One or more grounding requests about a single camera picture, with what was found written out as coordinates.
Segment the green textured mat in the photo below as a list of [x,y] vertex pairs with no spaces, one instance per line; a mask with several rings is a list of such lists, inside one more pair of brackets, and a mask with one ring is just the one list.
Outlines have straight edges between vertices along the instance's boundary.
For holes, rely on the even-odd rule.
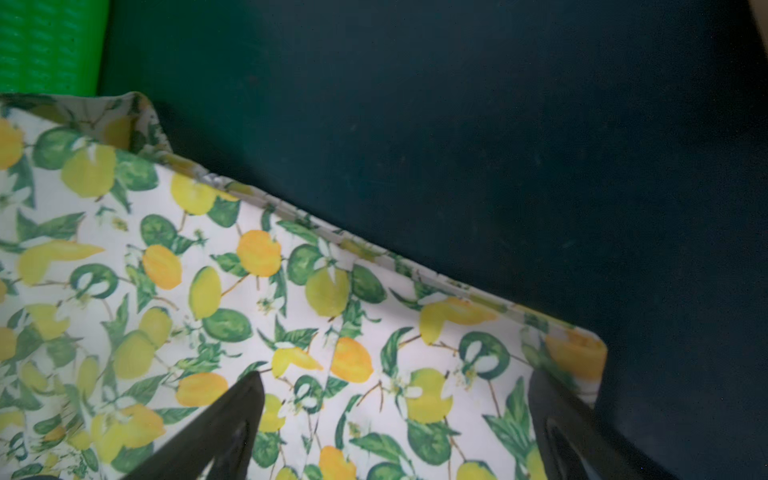
[[96,93],[109,0],[0,0],[0,91]]

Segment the printed lemon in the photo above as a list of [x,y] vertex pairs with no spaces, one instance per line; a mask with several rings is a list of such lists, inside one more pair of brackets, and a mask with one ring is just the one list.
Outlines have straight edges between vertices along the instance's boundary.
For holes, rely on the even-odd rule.
[[128,333],[114,353],[114,374],[119,379],[130,380],[149,372],[154,351],[154,344],[146,333],[139,330]]
[[48,379],[32,362],[26,362],[18,371],[18,377],[30,389],[36,392],[44,392],[48,388]]
[[153,306],[147,310],[139,322],[139,330],[147,334],[156,349],[162,347],[168,340],[172,326],[173,322],[168,316],[168,311],[159,306]]
[[283,425],[286,424],[285,417],[277,416],[280,411],[280,407],[283,406],[283,402],[279,398],[267,393],[264,396],[264,411],[261,414],[261,422],[259,423],[259,432],[273,433],[280,430]]
[[566,330],[565,334],[568,339],[546,336],[549,355],[561,369],[577,379],[599,382],[608,354],[605,344],[574,329]]
[[16,355],[16,335],[13,330],[0,326],[0,362]]
[[497,318],[498,314],[487,306],[450,296],[440,302],[424,305],[419,314],[419,332],[424,343],[432,345],[440,337],[446,321],[458,325],[477,325]]
[[280,270],[280,244],[263,230],[251,230],[240,237],[237,256],[251,275],[272,276]]
[[456,480],[496,480],[487,465],[479,462],[465,462],[458,467]]
[[155,285],[172,290],[181,283],[181,261],[162,245],[150,245],[141,258],[144,271]]
[[278,349],[274,355],[272,355],[272,375],[275,378],[282,376],[291,364],[305,370],[323,369],[317,360],[312,358],[309,353],[294,346],[289,349]]
[[351,383],[364,383],[373,373],[368,350],[350,338],[340,338],[333,352],[331,372]]
[[419,369],[411,373],[409,387],[419,387],[422,394],[406,398],[408,418],[419,423],[441,422],[453,407],[453,397],[442,398],[445,377],[435,369]]
[[221,303],[221,279],[212,266],[204,266],[190,286],[190,308],[196,319],[213,315]]
[[185,407],[210,405],[227,391],[227,380],[218,373],[196,373],[181,379],[176,400]]
[[0,118],[0,170],[18,163],[24,153],[24,132],[14,128],[7,118]]
[[27,313],[32,317],[32,325],[46,342],[58,338],[69,328],[69,318],[57,322],[56,305],[35,303],[27,305]]
[[275,477],[275,480],[299,480],[299,476],[296,475],[296,472],[293,471],[293,468],[291,467],[282,467],[279,472],[277,472],[277,477]]
[[140,403],[126,407],[120,413],[129,418],[121,429],[123,445],[128,449],[149,445],[165,433],[163,418]]
[[357,478],[355,464],[346,461],[343,452],[334,447],[323,447],[320,450],[318,463],[323,473],[323,480],[355,480]]
[[174,174],[170,181],[170,194],[179,207],[188,214],[205,215],[214,207],[216,191],[183,174]]
[[528,475],[531,480],[547,480],[547,474],[544,470],[544,462],[541,460],[541,454],[538,447],[534,447],[525,457],[525,467],[528,469]]
[[52,261],[71,262],[83,260],[103,252],[104,249],[86,243],[51,240],[48,243],[27,249],[18,258],[18,273],[28,286],[35,285],[48,271]]
[[96,380],[98,380],[98,360],[96,356],[89,356],[80,365],[78,370],[78,379],[75,385],[78,387],[78,391],[86,400],[91,398],[91,394],[96,388]]
[[331,279],[328,267],[315,270],[306,281],[306,301],[320,316],[338,316],[346,308],[349,299],[349,276],[336,269],[336,282]]
[[10,425],[16,425],[17,427],[24,426],[24,413],[21,410],[0,413],[0,432]]
[[123,448],[123,425],[104,413],[96,415],[91,422],[91,438],[98,458],[112,463]]
[[77,450],[87,450],[91,446],[91,436],[85,429],[79,429],[67,437],[67,443]]
[[114,185],[117,163],[113,147],[84,147],[64,162],[61,181],[82,198],[101,197]]

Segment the dark green surface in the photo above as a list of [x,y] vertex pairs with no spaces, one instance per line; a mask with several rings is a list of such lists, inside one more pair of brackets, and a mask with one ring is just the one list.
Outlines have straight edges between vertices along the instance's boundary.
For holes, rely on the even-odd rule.
[[676,475],[765,478],[746,2],[115,0],[105,55],[179,153],[599,333],[599,413]]

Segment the lemon print fabric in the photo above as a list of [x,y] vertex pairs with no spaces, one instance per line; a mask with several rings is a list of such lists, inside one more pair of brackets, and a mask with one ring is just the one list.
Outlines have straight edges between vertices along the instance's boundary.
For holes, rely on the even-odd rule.
[[0,478],[123,478],[259,372],[248,478],[544,480],[533,369],[593,403],[602,341],[311,207],[141,94],[0,94]]

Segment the green leaf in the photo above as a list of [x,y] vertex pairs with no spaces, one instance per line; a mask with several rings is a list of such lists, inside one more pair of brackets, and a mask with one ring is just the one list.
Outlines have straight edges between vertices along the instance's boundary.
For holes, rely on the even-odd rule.
[[211,255],[222,270],[237,276],[246,276],[248,271],[243,268],[237,253],[225,253],[224,255]]
[[92,449],[87,449],[83,450],[82,453],[85,464],[88,465],[88,467],[94,472],[98,472],[98,458],[96,458],[94,451]]
[[131,202],[128,201],[128,193],[125,191],[123,184],[120,182],[114,182],[114,184],[112,184],[112,188],[109,190],[109,193],[112,194],[112,197],[114,197],[114,199],[123,206],[125,211],[128,213],[131,212]]
[[264,207],[264,212],[261,214],[261,230],[264,230],[265,232],[269,232],[272,228],[272,222],[270,221],[270,218],[272,217],[272,214],[275,211],[275,206],[272,204],[267,204],[266,207]]
[[278,434],[258,432],[253,443],[253,460],[261,468],[272,466],[280,453],[280,443]]
[[162,245],[171,249],[176,239],[176,227],[165,217],[149,214],[141,219],[141,239],[147,244]]
[[288,232],[293,233],[294,235],[298,235],[299,237],[302,237],[304,240],[306,240],[308,243],[311,243],[312,245],[317,245],[317,233],[310,230],[309,228],[299,225],[296,222],[291,222],[288,220],[281,220],[277,222],[278,225],[280,225],[282,228],[288,230]]
[[323,254],[314,245],[303,243],[293,249],[288,258],[288,280],[296,285],[306,285],[310,274],[315,271],[315,262],[323,258]]
[[112,345],[112,351],[118,349],[123,342],[123,336],[125,335],[125,326],[128,324],[128,294],[123,296],[123,301],[118,307],[118,311],[115,313],[114,320],[108,322],[101,322],[104,329],[107,330],[107,336],[109,336],[109,343]]
[[304,467],[304,475],[309,480],[323,480],[323,473],[317,465],[307,465]]
[[442,465],[451,458],[451,442],[445,433],[412,420],[408,420],[408,444],[430,465]]
[[359,439],[351,439],[349,443],[391,462],[399,463],[401,457],[408,458],[394,438],[382,433],[369,433]]
[[140,380],[123,393],[122,396],[133,397],[137,402],[147,405],[154,393],[157,391],[157,387],[160,386],[160,382],[163,381],[165,375],[152,376],[148,379]]
[[411,310],[416,310],[418,312],[419,310],[421,310],[423,308],[421,305],[419,305],[418,302],[416,302],[416,300],[409,300],[409,299],[405,298],[404,296],[400,295],[399,293],[397,293],[395,290],[392,290],[391,288],[389,289],[389,291],[392,292],[392,295],[395,296],[397,301],[399,301],[403,305],[407,306]]
[[386,290],[376,275],[362,265],[352,268],[352,293],[364,302],[381,303],[386,300]]
[[173,425],[187,418],[197,407],[187,409],[156,409],[154,412],[163,418],[163,425]]
[[214,207],[208,211],[208,217],[224,228],[232,227],[237,222],[237,214],[240,213],[240,200],[230,202],[221,197],[216,197]]
[[294,401],[307,413],[318,413],[323,407],[323,386],[313,376],[302,375],[293,386]]
[[33,463],[31,465],[27,465],[13,472],[11,474],[11,480],[13,480],[13,478],[21,478],[21,477],[28,477],[31,475],[37,475],[42,471],[43,471],[43,465],[40,465],[39,463]]
[[45,170],[59,170],[74,154],[72,144],[80,137],[80,132],[67,127],[52,128],[44,132],[38,137],[32,151],[35,166]]
[[154,453],[154,443],[139,447],[138,449],[127,449],[123,447],[118,456],[112,460],[112,468],[120,473],[130,473]]
[[389,336],[381,352],[382,371],[390,378],[397,376],[397,346],[403,335],[413,330],[412,326],[404,326]]
[[341,392],[344,389],[344,387],[346,387],[347,385],[349,385],[349,382],[345,380],[328,376],[328,379],[326,380],[326,391],[323,393],[323,397],[330,399],[334,397],[337,393]]
[[203,328],[214,339],[222,342],[243,342],[253,336],[248,317],[236,310],[219,308],[203,319]]
[[[87,274],[90,274],[90,276],[86,277],[87,281],[84,281],[81,285],[80,279]],[[74,296],[75,298],[80,298],[85,293],[88,293],[93,286],[96,286],[93,290],[101,291],[101,293],[89,294],[94,298],[103,299],[110,296],[118,288],[118,276],[106,265],[89,263],[88,265],[80,265],[72,271],[72,274],[69,276],[69,284],[77,292]]]
[[114,169],[114,178],[126,189],[152,190],[160,183],[151,162],[122,150],[117,150],[116,155],[118,165]]
[[14,329],[18,326],[18,321],[22,318],[22,314],[24,313],[24,309],[20,309],[18,312],[11,315],[11,318],[8,319],[8,323],[6,323],[6,326],[9,329]]
[[144,272],[143,265],[139,268],[126,265],[125,273],[136,286],[136,311],[140,312],[157,295],[157,289],[152,279]]
[[[480,352],[474,359],[466,359],[467,348],[474,342],[480,342]],[[503,343],[499,342],[496,337],[490,333],[484,332],[470,332],[462,337],[462,341],[458,344],[458,356],[464,360],[465,365],[462,367],[463,372],[467,372],[477,362],[477,360],[483,356],[494,356],[498,363],[493,369],[486,372],[477,372],[478,377],[486,380],[493,380],[500,376],[509,366],[509,351]]]
[[368,471],[366,480],[400,480],[403,477],[406,477],[406,473],[399,464],[383,462]]
[[56,368],[67,365],[74,360],[74,357],[77,354],[77,349],[74,347],[74,340],[62,336],[46,342],[45,351],[48,352],[48,356],[51,357]]
[[45,435],[59,425],[61,425],[61,415],[56,415],[50,419],[41,420],[40,422],[35,423],[35,426],[32,427],[32,429],[35,430],[35,433],[38,435]]
[[258,362],[253,362],[249,366],[245,367],[245,370],[237,377],[237,381],[239,382],[240,379],[242,379],[244,376],[248,375],[249,373],[256,371],[259,369],[259,367],[266,365],[269,362],[264,362],[263,360],[259,360]]
[[40,345],[43,344],[43,339],[38,333],[37,329],[32,325],[27,325],[18,334],[16,339],[16,355],[13,360],[23,360],[30,356]]

